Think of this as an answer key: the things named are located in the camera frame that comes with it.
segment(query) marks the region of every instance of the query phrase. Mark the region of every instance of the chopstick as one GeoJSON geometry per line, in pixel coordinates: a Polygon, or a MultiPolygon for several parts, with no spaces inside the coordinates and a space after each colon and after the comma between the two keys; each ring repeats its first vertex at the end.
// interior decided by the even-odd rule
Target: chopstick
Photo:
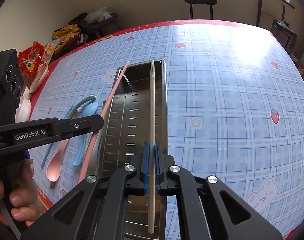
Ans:
{"type": "Polygon", "coordinates": [[[148,232],[154,233],[155,216],[155,75],[154,60],[151,61],[150,78],[150,159],[149,159],[149,179],[148,179],[148,232]]]}
{"type": "MultiPolygon", "coordinates": [[[[129,65],[129,61],[127,61],[122,69],[122,72],[120,73],[118,79],[116,80],[114,86],[112,87],[112,90],[110,92],[110,95],[108,96],[108,99],[102,109],[102,112],[101,112],[101,116],[102,118],[104,118],[106,112],[108,111],[108,108],[111,104],[111,101],[112,101],[112,98],[116,92],[116,89],[117,87],[119,86],[119,83],[124,75],[124,72],[126,70],[126,68],[128,67],[129,65]]],[[[95,144],[95,141],[98,137],[98,133],[99,131],[94,131],[92,136],[91,136],[91,139],[90,139],[90,142],[89,142],[89,145],[86,149],[86,153],[85,153],[85,156],[84,156],[84,159],[83,159],[83,162],[82,162],[82,166],[81,166],[81,170],[80,170],[80,175],[79,175],[79,179],[77,181],[77,184],[79,184],[82,180],[85,179],[85,176],[86,176],[86,171],[88,169],[88,165],[89,165],[89,162],[90,162],[90,157],[91,157],[91,154],[92,154],[92,150],[94,148],[94,144],[95,144]]]]}

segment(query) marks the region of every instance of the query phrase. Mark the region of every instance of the star print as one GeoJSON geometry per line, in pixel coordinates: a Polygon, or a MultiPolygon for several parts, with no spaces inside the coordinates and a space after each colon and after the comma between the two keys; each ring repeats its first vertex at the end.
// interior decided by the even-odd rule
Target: star print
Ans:
{"type": "Polygon", "coordinates": [[[201,127],[201,123],[202,123],[202,120],[197,118],[197,117],[194,117],[192,120],[191,120],[191,124],[194,128],[196,127],[201,127]]]}

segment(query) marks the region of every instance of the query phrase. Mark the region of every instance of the red snack package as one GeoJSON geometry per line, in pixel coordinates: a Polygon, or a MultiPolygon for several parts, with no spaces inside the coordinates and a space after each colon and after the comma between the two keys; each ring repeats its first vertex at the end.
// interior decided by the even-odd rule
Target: red snack package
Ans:
{"type": "Polygon", "coordinates": [[[21,72],[29,77],[35,77],[43,54],[44,47],[37,41],[33,42],[32,47],[21,51],[17,58],[21,72]]]}

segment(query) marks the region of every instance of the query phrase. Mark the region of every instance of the pink chopstick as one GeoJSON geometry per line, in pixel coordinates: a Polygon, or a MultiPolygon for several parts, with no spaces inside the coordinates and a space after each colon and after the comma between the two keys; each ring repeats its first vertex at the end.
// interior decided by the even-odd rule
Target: pink chopstick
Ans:
{"type": "MultiPolygon", "coordinates": [[[[111,93],[102,109],[102,112],[101,112],[101,116],[104,118],[106,112],[108,111],[108,108],[111,104],[111,101],[112,101],[112,98],[116,92],[116,89],[117,87],[119,86],[119,83],[124,75],[124,72],[126,70],[126,68],[128,67],[129,65],[129,62],[127,61],[122,69],[122,72],[120,73],[118,79],[116,80],[114,86],[112,87],[112,90],[111,90],[111,93]]],[[[86,176],[86,171],[87,171],[87,168],[89,166],[89,162],[90,162],[90,157],[91,157],[91,154],[92,154],[92,150],[94,148],[94,144],[95,144],[95,141],[98,137],[98,133],[99,131],[94,131],[92,136],[91,136],[91,139],[90,139],[90,142],[89,142],[89,145],[86,149],[86,153],[85,153],[85,156],[84,156],[84,159],[83,159],[83,162],[82,162],[82,166],[81,166],[81,170],[80,170],[80,176],[79,176],[79,179],[77,181],[77,183],[79,184],[82,180],[85,179],[85,176],[86,176]]]]}

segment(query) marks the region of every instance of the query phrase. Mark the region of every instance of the bunny print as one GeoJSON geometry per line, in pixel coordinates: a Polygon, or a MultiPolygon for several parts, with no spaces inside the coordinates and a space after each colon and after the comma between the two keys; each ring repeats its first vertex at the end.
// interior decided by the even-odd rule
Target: bunny print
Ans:
{"type": "Polygon", "coordinates": [[[257,212],[261,212],[272,202],[277,192],[278,185],[273,181],[273,178],[268,177],[259,192],[252,192],[249,195],[247,203],[257,212]]]}
{"type": "Polygon", "coordinates": [[[113,68],[109,68],[108,71],[102,77],[102,82],[112,84],[114,81],[116,71],[113,68]]]}

